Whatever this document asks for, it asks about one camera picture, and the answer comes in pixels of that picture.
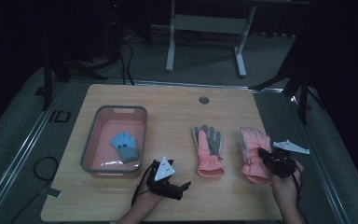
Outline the white metal desk frame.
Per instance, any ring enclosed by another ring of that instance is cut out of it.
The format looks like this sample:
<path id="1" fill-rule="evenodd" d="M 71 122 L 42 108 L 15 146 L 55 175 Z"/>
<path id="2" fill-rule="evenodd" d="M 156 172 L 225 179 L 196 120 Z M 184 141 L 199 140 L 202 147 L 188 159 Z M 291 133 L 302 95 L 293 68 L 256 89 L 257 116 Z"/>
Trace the white metal desk frame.
<path id="1" fill-rule="evenodd" d="M 205 33 L 219 33 L 228 35 L 239 35 L 241 41 L 234 51 L 238 74 L 240 77 L 246 77 L 247 71 L 242 53 L 250 33 L 253 18 L 256 12 L 256 5 L 251 5 L 245 19 L 222 18 L 211 16 L 198 16 L 178 14 L 176 12 L 176 2 L 170 0 L 170 25 L 169 25 L 169 46 L 166 58 L 165 71 L 172 72 L 174 68 L 175 56 L 175 32 L 193 31 Z"/>

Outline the pink glove with grey palm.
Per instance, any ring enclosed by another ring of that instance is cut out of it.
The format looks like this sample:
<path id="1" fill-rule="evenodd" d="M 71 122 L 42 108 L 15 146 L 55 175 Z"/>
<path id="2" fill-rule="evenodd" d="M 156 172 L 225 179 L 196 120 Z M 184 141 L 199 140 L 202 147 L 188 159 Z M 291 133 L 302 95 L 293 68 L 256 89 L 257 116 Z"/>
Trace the pink glove with grey palm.
<path id="1" fill-rule="evenodd" d="M 193 138 L 198 154 L 197 173 L 201 177 L 218 178 L 224 173 L 221 158 L 222 134 L 213 126 L 193 128 Z"/>

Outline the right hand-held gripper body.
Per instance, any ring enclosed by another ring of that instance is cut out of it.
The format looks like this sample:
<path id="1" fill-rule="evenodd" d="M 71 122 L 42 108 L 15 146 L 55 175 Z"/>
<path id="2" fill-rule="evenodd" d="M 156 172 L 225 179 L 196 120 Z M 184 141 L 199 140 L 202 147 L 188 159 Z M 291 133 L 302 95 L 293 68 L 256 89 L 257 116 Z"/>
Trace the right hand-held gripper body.
<path id="1" fill-rule="evenodd" d="M 289 140 L 274 142 L 273 148 L 266 158 L 270 164 L 270 171 L 279 178 L 292 175 L 296 170 L 296 162 L 291 158 L 291 153 L 310 154 L 310 150 L 300 147 Z"/>

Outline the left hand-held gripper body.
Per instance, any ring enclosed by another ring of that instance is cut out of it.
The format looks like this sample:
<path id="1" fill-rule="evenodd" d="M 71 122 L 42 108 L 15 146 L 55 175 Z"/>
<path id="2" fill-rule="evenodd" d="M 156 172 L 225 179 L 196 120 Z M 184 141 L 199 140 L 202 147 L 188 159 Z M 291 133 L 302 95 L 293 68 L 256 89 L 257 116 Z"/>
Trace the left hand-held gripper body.
<path id="1" fill-rule="evenodd" d="M 182 187 L 171 184 L 169 179 L 175 174 L 172 168 L 173 160 L 163 157 L 161 161 L 153 160 L 150 165 L 149 176 L 146 181 L 148 188 L 155 194 L 180 201 Z"/>

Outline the blue knit glove dark dots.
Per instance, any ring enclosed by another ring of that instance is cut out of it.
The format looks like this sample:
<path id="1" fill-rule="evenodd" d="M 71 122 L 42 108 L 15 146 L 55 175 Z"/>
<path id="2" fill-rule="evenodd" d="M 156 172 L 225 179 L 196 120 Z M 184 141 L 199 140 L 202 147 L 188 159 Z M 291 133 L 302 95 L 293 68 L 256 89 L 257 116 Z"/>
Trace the blue knit glove dark dots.
<path id="1" fill-rule="evenodd" d="M 129 163 L 139 159 L 137 139 L 130 133 L 118 133 L 110 140 L 110 143 L 115 147 L 123 163 Z"/>

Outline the pink basin with grey rim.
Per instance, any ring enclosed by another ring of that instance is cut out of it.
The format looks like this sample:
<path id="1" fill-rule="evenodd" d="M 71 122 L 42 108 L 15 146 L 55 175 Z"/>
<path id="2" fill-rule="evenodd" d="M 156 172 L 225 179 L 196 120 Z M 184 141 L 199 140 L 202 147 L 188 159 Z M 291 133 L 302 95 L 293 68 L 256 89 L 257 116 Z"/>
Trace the pink basin with grey rim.
<path id="1" fill-rule="evenodd" d="M 140 173 L 145 151 L 147 110 L 142 106 L 103 105 L 94 116 L 80 165 L 94 177 L 134 178 Z M 137 139 L 139 159 L 123 163 L 110 140 L 118 133 Z"/>

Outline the black tripod stand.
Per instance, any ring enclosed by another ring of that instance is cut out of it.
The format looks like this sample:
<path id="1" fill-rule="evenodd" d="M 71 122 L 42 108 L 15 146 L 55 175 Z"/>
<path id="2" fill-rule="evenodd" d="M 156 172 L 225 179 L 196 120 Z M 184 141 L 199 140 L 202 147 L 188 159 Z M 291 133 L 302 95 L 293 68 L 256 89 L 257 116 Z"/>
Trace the black tripod stand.
<path id="1" fill-rule="evenodd" d="M 306 111 L 308 95 L 310 93 L 311 65 L 309 62 L 283 62 L 275 77 L 262 82 L 261 84 L 250 87 L 253 91 L 262 91 L 274 83 L 288 79 L 283 94 L 286 97 L 294 97 L 298 91 L 299 104 L 298 116 L 304 125 L 307 124 Z"/>
<path id="2" fill-rule="evenodd" d="M 62 52 L 57 52 L 52 49 L 48 44 L 43 47 L 43 71 L 44 82 L 43 86 L 38 89 L 37 93 L 44 96 L 43 111 L 46 111 L 52 103 L 52 73 L 55 73 L 58 80 L 67 82 L 70 79 L 69 72 L 67 71 L 67 64 L 75 68 L 79 73 L 93 79 L 105 80 L 105 77 L 96 73 L 96 70 L 103 69 L 112 65 L 114 62 L 107 59 L 106 62 L 97 65 L 86 66 Z"/>

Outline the pink padded glove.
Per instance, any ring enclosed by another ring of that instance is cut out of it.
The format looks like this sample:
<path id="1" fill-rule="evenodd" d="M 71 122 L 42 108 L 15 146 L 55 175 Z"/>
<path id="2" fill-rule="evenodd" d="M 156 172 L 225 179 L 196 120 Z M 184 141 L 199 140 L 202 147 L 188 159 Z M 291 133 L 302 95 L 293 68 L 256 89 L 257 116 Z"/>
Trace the pink padded glove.
<path id="1" fill-rule="evenodd" d="M 270 173 L 263 160 L 258 155 L 259 149 L 271 151 L 270 137 L 252 127 L 240 128 L 243 150 L 242 158 L 244 165 L 242 173 L 253 183 L 270 184 Z"/>

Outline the person's right hand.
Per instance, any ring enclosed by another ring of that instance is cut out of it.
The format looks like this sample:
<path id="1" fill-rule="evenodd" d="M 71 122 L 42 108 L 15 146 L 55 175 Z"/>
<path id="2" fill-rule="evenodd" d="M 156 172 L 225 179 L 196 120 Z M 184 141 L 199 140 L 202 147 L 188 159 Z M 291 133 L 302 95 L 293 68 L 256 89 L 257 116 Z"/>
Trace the person's right hand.
<path id="1" fill-rule="evenodd" d="M 279 178 L 277 175 L 271 177 L 271 187 L 274 200 L 278 207 L 280 205 L 296 205 L 298 191 L 302 185 L 303 165 L 296 162 L 296 170 L 293 176 Z"/>

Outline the person's left hand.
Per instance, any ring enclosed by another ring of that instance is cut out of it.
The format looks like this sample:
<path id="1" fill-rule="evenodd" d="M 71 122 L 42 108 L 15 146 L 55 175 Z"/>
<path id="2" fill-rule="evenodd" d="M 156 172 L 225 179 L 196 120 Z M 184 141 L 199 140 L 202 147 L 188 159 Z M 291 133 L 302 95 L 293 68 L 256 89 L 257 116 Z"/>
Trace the person's left hand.
<path id="1" fill-rule="evenodd" d="M 146 184 L 142 184 L 137 187 L 132 206 L 135 204 L 144 204 L 156 208 L 163 199 L 163 196 L 153 193 Z"/>

